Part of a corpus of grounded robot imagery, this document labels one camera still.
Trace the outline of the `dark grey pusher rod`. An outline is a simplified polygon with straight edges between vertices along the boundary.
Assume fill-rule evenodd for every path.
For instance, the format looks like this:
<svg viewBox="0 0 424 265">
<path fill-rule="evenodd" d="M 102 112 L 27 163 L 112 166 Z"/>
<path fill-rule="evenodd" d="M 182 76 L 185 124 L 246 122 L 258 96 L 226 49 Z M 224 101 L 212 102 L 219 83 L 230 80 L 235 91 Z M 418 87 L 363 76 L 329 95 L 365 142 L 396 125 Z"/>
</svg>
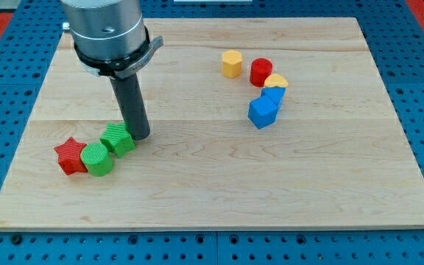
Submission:
<svg viewBox="0 0 424 265">
<path fill-rule="evenodd" d="M 137 75 L 124 79 L 110 77 L 110 83 L 127 132 L 134 141 L 144 140 L 150 134 L 150 127 Z"/>
</svg>

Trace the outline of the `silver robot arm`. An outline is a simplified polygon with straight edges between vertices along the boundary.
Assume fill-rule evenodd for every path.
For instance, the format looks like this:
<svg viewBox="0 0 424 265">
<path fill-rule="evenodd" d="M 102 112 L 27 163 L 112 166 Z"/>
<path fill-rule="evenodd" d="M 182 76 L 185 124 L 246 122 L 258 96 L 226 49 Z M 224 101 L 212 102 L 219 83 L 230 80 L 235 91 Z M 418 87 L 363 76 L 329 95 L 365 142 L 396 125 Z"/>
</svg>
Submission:
<svg viewBox="0 0 424 265">
<path fill-rule="evenodd" d="M 92 75 L 108 77 L 128 133 L 150 134 L 137 72 L 163 46 L 151 39 L 138 0 L 62 0 L 74 50 Z"/>
</svg>

